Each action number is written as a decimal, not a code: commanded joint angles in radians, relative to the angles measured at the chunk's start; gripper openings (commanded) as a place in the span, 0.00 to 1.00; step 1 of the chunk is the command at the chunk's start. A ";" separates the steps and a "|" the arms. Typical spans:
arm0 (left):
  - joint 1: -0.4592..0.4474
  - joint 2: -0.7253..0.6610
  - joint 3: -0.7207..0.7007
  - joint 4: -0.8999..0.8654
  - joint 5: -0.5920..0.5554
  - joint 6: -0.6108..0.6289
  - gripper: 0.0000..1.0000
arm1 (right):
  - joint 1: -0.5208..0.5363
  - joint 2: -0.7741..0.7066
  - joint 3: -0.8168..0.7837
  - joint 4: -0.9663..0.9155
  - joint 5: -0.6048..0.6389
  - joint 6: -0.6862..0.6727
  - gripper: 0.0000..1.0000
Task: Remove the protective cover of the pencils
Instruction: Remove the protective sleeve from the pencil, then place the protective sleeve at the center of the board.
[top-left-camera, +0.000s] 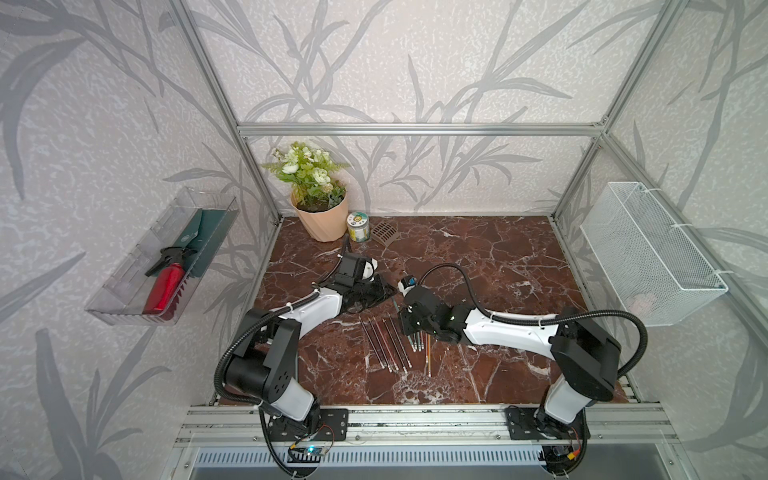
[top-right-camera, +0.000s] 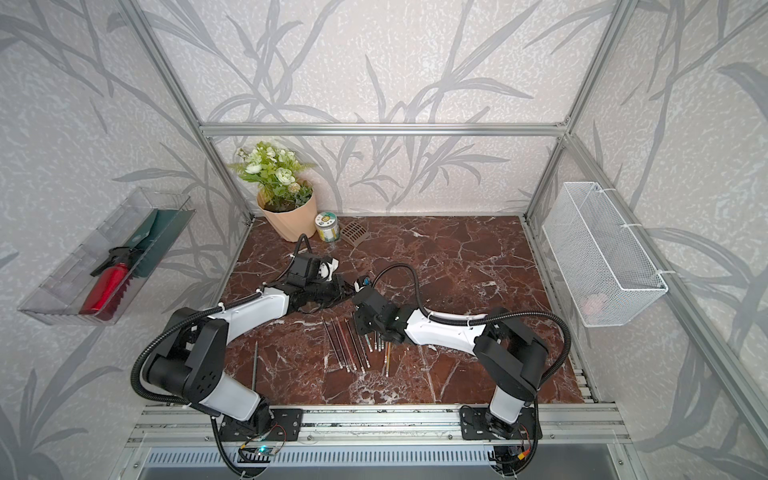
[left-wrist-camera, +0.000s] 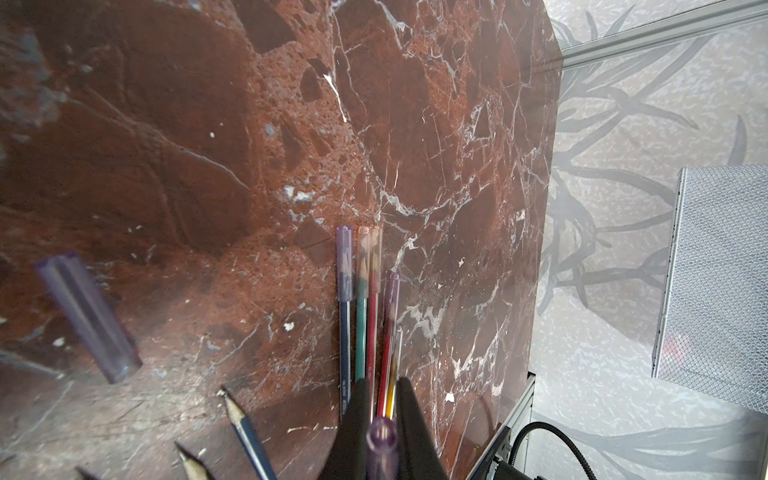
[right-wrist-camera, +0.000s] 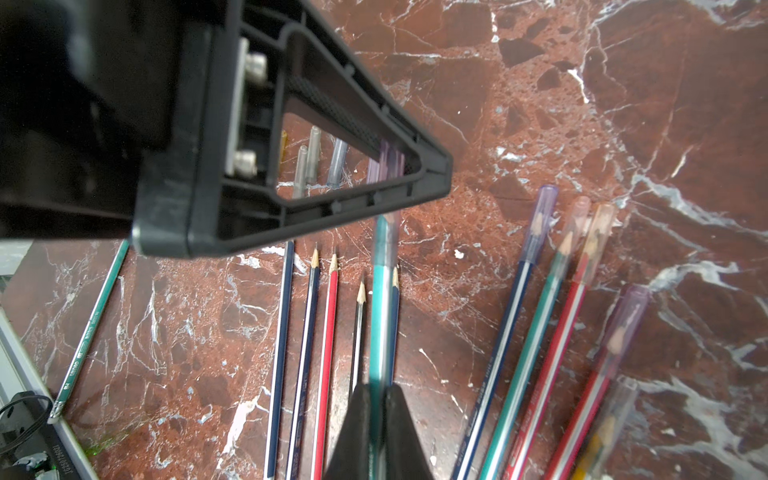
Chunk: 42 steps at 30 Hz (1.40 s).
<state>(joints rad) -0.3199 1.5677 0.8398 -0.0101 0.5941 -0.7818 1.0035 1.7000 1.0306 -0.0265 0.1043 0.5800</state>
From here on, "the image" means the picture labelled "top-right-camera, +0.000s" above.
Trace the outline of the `blue capped pencil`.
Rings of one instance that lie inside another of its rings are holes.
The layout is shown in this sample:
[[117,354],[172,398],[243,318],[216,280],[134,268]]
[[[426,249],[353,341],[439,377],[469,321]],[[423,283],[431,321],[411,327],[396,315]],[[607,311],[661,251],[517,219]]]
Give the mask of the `blue capped pencil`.
[[367,356],[367,350],[366,350],[366,345],[364,343],[364,340],[357,332],[354,332],[354,340],[359,350],[359,355],[361,358],[360,360],[361,367],[365,368],[366,370],[369,370],[371,368],[371,365]]

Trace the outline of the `black capped pencil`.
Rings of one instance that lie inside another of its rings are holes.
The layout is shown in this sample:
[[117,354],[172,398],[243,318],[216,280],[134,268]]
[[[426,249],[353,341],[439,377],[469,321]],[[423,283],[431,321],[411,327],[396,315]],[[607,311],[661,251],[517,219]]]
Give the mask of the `black capped pencil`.
[[358,341],[358,336],[357,336],[357,334],[356,334],[356,332],[354,330],[354,327],[352,326],[352,323],[351,323],[350,320],[346,320],[345,321],[345,325],[346,325],[346,328],[347,328],[349,340],[351,342],[351,345],[352,345],[352,348],[353,348],[353,351],[354,351],[354,354],[355,354],[355,357],[356,357],[356,361],[357,361],[357,363],[359,365],[359,369],[362,372],[365,372],[366,371],[366,364],[365,364],[365,359],[364,359],[364,356],[363,356],[363,351],[360,349],[360,344],[359,344],[359,341]]

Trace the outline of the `dark blue pencil thin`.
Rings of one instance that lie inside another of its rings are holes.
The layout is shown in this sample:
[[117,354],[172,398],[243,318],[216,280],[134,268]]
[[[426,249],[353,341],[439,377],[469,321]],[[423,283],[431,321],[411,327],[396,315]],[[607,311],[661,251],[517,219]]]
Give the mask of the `dark blue pencil thin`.
[[336,357],[337,362],[339,364],[339,367],[341,369],[345,369],[346,363],[345,363],[344,357],[342,356],[342,351],[339,349],[339,344],[337,342],[337,338],[335,336],[335,331],[333,327],[330,326],[328,322],[323,322],[323,326],[328,336],[333,354]]

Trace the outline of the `green pencil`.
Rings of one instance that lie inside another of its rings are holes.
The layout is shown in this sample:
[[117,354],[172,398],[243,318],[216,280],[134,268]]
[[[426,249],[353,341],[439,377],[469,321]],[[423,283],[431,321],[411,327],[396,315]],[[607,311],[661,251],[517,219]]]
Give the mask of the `green pencil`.
[[252,375],[251,375],[251,388],[255,391],[257,387],[257,379],[258,379],[258,360],[259,360],[259,354],[258,354],[258,341],[255,341],[253,344],[253,357],[252,357]]

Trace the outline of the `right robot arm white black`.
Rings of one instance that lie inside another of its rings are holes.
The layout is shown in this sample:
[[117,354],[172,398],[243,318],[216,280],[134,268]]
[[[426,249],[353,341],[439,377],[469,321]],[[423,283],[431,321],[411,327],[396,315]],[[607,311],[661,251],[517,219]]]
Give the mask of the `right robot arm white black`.
[[370,286],[353,297],[355,327],[360,335],[380,334],[389,343],[440,346],[476,357],[496,384],[486,421],[505,435],[522,410],[533,403],[543,380],[549,350],[526,325],[495,311],[497,320],[471,326],[439,323],[413,306],[398,306]]

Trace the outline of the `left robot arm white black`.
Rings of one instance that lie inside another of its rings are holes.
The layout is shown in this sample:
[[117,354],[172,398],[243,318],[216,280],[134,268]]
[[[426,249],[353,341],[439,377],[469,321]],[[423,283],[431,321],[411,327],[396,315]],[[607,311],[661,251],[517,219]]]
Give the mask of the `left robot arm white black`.
[[174,312],[136,359],[131,387],[146,400],[188,405],[214,418],[265,427],[271,422],[269,402],[225,374],[227,347],[305,307],[314,313],[350,299],[356,289],[337,268],[336,259],[314,254],[308,237],[301,235],[286,269],[255,293],[207,310]]

